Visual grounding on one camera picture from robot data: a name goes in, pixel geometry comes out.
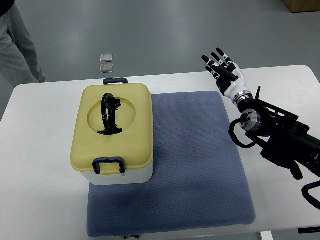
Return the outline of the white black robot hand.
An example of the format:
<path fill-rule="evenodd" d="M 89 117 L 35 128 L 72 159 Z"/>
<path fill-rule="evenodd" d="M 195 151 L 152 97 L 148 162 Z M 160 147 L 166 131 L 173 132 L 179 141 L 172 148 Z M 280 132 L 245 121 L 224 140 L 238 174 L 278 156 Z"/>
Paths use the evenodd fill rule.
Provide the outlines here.
<path fill-rule="evenodd" d="M 220 48 L 212 53 L 211 58 L 203 55 L 201 59 L 206 63 L 205 69 L 215 79 L 221 94 L 238 106 L 241 101 L 252 99 L 251 91 L 246 87 L 246 78 L 240 67 L 231 60 Z"/>

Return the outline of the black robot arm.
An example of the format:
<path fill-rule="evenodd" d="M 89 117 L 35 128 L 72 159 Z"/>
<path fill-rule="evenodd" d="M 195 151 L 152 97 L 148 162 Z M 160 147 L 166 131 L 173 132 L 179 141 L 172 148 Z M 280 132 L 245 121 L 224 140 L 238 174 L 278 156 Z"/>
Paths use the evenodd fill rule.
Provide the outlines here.
<path fill-rule="evenodd" d="M 296 180 L 303 178 L 299 165 L 320 175 L 320 141 L 308 134 L 309 126 L 299 122 L 297 115 L 262 101 L 249 91 L 239 92 L 232 101 L 241 113 L 228 130 L 237 146 L 260 146 L 264 159 L 289 169 Z"/>

